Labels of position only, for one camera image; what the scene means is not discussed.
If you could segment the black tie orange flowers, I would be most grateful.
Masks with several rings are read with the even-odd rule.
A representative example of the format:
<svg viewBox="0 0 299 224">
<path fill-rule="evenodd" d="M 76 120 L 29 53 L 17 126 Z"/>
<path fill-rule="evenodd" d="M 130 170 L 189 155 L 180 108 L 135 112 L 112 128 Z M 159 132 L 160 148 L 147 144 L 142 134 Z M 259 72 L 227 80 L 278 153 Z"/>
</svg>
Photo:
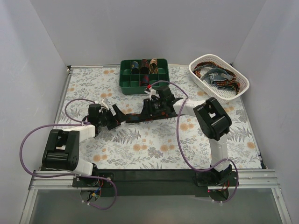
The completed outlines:
<svg viewBox="0 0 299 224">
<path fill-rule="evenodd" d="M 142 111 L 140 114 L 136 114 L 136 113 L 126 114 L 124 119 L 119 122 L 120 123 L 122 123 L 122 122 L 140 123 L 140 122 L 153 121 L 153 120 L 159 120 L 159 119 L 168 119 L 168 118 L 174 118 L 174 117 L 177 117 L 177 114 L 175 112 L 168 112 L 168 111 L 146 112 L 146 111 Z"/>
</svg>

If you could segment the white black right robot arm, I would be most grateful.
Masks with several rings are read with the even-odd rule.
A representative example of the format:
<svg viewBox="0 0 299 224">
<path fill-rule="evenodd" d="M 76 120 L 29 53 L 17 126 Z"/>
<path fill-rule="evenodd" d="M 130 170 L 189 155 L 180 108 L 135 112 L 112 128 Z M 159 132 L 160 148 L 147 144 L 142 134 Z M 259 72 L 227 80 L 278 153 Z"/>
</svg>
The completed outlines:
<svg viewBox="0 0 299 224">
<path fill-rule="evenodd" d="M 188 98 L 175 98 L 168 86 L 154 90 L 151 85 L 145 88 L 145 114 L 150 118 L 166 118 L 182 115 L 197 119 L 202 133 L 208 138 L 211 150 L 211 165 L 206 169 L 194 168 L 197 181 L 201 184 L 222 185 L 228 182 L 232 166 L 228 160 L 227 140 L 231 118 L 217 99 L 194 101 Z"/>
</svg>

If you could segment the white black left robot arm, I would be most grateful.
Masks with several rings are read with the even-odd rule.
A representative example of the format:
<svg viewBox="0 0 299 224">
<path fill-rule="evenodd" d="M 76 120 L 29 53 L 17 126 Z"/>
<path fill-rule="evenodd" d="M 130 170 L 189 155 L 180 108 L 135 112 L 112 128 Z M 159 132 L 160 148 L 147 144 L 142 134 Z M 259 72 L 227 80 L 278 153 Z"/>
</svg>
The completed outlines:
<svg viewBox="0 0 299 224">
<path fill-rule="evenodd" d="M 98 136 L 103 127 L 111 130 L 125 121 L 126 115 L 116 105 L 113 109 L 115 114 L 101 104 L 91 104 L 87 123 L 68 129 L 52 129 L 43 153 L 43 167 L 83 175 L 88 186 L 96 186 L 99 174 L 93 171 L 91 162 L 79 157 L 79 146 L 81 142 Z"/>
</svg>

